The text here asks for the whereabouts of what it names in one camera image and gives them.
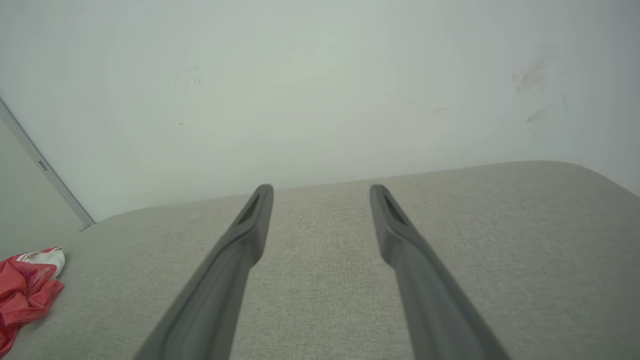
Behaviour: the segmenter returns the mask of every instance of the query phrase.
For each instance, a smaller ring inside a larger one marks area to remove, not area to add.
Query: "red cloth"
[[[18,257],[12,256],[0,263],[0,357],[11,349],[18,330],[25,323],[49,312],[51,303],[64,287],[62,282],[50,280],[56,265],[23,263],[17,261]]]

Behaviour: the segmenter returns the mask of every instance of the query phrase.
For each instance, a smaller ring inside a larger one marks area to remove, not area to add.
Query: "white wall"
[[[65,246],[82,222],[0,119],[0,259]]]
[[[635,0],[5,0],[0,96],[94,219],[515,160],[640,193]]]

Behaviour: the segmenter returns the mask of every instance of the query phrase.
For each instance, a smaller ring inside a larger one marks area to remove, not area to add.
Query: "couch cushion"
[[[368,187],[385,184],[514,359],[640,354],[640,199],[566,163],[504,163],[275,193],[232,359],[409,359]],[[65,248],[65,289],[13,358],[135,354],[248,196],[133,211]]]

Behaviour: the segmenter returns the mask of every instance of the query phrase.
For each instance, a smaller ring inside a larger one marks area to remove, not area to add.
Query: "gray mattress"
[[[275,193],[232,359],[411,359],[368,187],[383,183],[514,359],[640,358],[640,199],[549,161]],[[7,359],[127,359],[247,196],[143,209],[65,247],[65,289]]]

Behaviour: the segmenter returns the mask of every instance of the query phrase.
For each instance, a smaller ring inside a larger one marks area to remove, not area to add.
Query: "white panel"
[[[0,97],[96,220],[499,161],[640,193],[640,4],[3,1]]]

